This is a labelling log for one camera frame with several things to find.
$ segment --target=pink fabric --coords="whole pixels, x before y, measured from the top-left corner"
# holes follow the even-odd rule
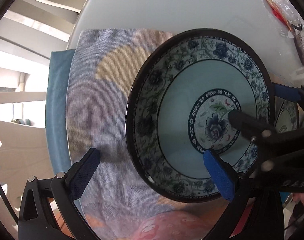
[[[158,214],[145,220],[132,240],[200,240],[212,227],[184,211]]]

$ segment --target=metal screw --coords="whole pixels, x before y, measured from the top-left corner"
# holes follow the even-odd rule
[[[237,175],[239,176],[240,179],[245,179],[246,177],[244,172],[239,172]]]
[[[58,179],[62,179],[64,176],[65,176],[65,173],[64,173],[64,172],[59,172],[59,173],[56,175],[56,177],[57,177]]]
[[[262,132],[262,137],[267,138],[270,137],[272,135],[272,132],[270,130],[264,130]]]
[[[264,161],[260,168],[262,171],[270,171],[274,168],[274,163],[272,161]]]
[[[35,179],[35,177],[34,177],[34,176],[30,176],[30,177],[28,177],[28,182],[33,182],[33,181],[34,181],[34,179]]]

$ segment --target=towel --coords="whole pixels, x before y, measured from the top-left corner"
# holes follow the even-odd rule
[[[227,202],[180,203],[153,191],[132,164],[125,141],[126,104],[132,83],[149,55],[173,33],[146,29],[86,30],[72,60],[66,124],[72,163],[90,147],[101,162],[80,202],[102,240],[131,239],[157,214],[181,210],[215,224]]]

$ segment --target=plate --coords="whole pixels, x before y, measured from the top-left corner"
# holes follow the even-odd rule
[[[213,148],[237,172],[248,172],[257,147],[228,113],[274,123],[271,87],[259,57],[229,33],[196,29],[169,39],[146,60],[128,99],[126,141],[138,173],[173,200],[218,197],[202,153]]]
[[[289,132],[298,128],[299,115],[297,103],[285,100],[279,110],[275,129],[278,133]]]

